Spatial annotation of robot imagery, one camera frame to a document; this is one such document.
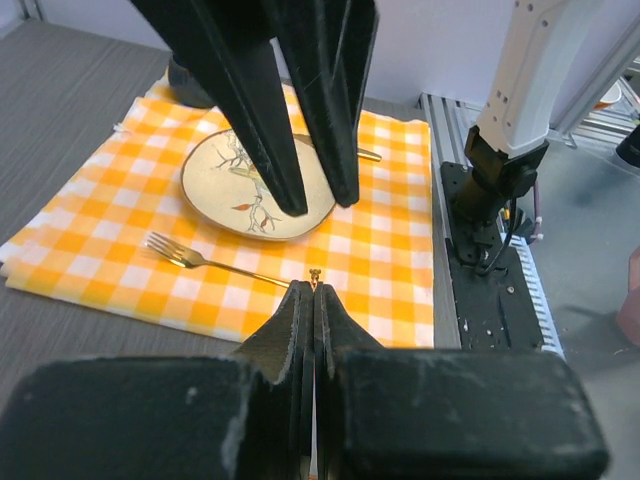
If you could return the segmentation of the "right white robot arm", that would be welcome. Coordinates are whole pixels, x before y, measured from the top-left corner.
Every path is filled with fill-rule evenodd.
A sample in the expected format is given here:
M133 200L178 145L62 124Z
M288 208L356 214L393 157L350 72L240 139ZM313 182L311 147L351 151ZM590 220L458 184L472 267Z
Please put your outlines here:
M277 205L307 212L275 57L282 54L334 199L359 199L357 129L379 13L372 1L139 1L173 54L217 103ZM495 218L533 185L551 112L595 1L518 1L489 98L465 146L472 178L458 203Z

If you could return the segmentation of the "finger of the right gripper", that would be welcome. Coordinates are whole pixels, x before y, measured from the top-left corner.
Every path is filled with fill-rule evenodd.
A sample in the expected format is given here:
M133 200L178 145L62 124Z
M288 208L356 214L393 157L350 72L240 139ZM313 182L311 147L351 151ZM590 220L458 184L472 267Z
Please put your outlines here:
M379 24L373 1L264 1L335 201L359 201L357 129Z
M280 209L306 197L261 1L135 1L181 65L231 124Z

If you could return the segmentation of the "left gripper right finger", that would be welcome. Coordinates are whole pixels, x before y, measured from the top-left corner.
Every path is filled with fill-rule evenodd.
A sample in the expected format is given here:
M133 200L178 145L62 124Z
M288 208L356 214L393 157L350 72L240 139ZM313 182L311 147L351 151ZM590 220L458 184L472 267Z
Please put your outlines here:
M608 446L575 372L547 352L387 348L314 293L323 479L598 479Z

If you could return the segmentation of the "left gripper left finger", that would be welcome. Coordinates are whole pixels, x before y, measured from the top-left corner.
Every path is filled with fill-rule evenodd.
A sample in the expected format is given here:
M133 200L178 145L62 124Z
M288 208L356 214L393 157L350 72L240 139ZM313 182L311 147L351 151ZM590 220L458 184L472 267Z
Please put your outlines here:
M42 366L1 417L5 479L305 479L313 299L293 282L271 318L216 357Z

